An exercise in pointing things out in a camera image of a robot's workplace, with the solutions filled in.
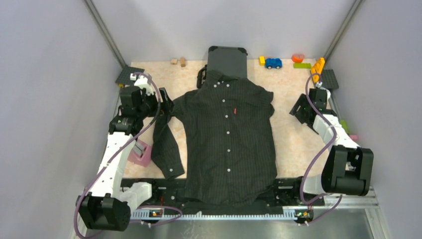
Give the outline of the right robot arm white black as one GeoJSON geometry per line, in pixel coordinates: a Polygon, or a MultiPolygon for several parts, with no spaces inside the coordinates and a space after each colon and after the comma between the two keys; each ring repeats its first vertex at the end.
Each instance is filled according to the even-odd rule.
{"type": "Polygon", "coordinates": [[[365,196],[370,190],[374,154],[359,146],[345,131],[334,110],[327,109],[328,91],[309,89],[301,94],[290,114],[306,124],[321,137],[325,146],[317,153],[299,187],[292,191],[292,199],[305,205],[312,194],[345,194],[365,196]],[[310,176],[309,172],[323,152],[329,151],[322,172],[310,176]]]}

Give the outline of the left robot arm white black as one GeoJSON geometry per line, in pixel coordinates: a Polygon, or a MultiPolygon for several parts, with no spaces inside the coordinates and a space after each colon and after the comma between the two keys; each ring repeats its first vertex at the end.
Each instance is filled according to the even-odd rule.
{"type": "Polygon", "coordinates": [[[121,192],[121,181],[131,148],[162,113],[168,99],[165,88],[157,88],[149,74],[130,75],[132,86],[121,90],[117,115],[109,123],[107,144],[97,175],[76,201],[74,231],[79,237],[78,220],[88,229],[124,231],[131,214],[144,202],[153,206],[159,201],[158,190],[150,183],[134,183],[121,192]]]}

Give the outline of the black pinstriped button shirt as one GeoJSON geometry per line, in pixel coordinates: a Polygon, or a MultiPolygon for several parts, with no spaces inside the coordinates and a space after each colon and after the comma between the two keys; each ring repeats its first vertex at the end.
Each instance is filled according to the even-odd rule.
{"type": "Polygon", "coordinates": [[[186,176],[187,198],[252,204],[277,176],[273,98],[246,78],[209,71],[201,88],[157,118],[152,161],[168,180],[186,176]]]}

